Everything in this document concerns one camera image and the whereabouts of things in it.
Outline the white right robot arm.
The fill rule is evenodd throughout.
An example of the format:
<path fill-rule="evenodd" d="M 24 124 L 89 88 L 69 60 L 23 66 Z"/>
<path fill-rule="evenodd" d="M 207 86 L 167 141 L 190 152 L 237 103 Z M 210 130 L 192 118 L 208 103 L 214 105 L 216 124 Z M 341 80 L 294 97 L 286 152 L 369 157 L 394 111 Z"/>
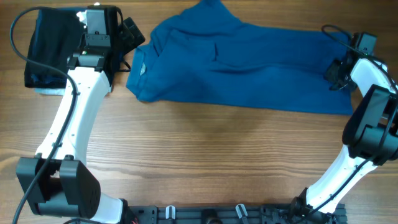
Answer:
<path fill-rule="evenodd" d="M 347 122 L 343 147 L 318 181 L 295 197 L 289 218 L 326 223 L 366 174 L 397 159 L 397 84 L 381 62 L 359 59 L 350 75 L 363 99 Z"/>

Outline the blue polo shirt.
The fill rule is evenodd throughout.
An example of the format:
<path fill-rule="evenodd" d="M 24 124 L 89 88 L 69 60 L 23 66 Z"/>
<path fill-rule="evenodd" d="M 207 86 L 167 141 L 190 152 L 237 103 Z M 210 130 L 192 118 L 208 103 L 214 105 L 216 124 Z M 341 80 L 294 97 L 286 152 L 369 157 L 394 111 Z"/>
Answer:
<path fill-rule="evenodd" d="M 126 86 L 145 102 L 351 114 L 349 91 L 324 78 L 345 53 L 321 32 L 255 26 L 220 1 L 201 1 L 151 32 Z"/>

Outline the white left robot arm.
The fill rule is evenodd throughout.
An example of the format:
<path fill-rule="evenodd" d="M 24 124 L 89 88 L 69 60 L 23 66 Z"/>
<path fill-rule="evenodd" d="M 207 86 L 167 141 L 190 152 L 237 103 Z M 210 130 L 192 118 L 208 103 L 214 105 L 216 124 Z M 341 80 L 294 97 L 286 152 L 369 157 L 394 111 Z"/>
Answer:
<path fill-rule="evenodd" d="M 22 205 L 35 215 L 71 222 L 138 223 L 127 201 L 101 191 L 86 167 L 88 140 L 103 98 L 123 57 L 144 42 L 131 18 L 96 16 L 88 11 L 87 30 L 68 57 L 65 92 L 50 131 L 33 157 L 16 168 L 24 191 Z"/>

